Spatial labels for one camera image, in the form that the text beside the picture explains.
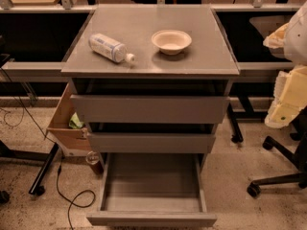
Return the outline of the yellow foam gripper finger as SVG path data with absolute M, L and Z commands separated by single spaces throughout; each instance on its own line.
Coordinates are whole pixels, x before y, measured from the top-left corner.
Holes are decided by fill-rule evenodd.
M 273 96 L 265 124 L 272 128 L 286 127 L 307 106 L 307 67 L 298 65 L 289 73 L 280 71 Z
M 286 23 L 268 35 L 263 45 L 270 50 L 270 53 L 276 58 L 284 57 L 284 38 L 289 24 Z

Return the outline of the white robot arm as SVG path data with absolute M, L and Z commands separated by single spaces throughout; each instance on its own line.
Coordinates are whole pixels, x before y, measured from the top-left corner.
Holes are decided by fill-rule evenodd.
M 285 59 L 295 65 L 289 73 L 278 73 L 274 100 L 265 118 L 267 127 L 286 127 L 307 106 L 307 2 L 288 23 L 267 36 L 263 44 L 272 49 L 282 48 Z

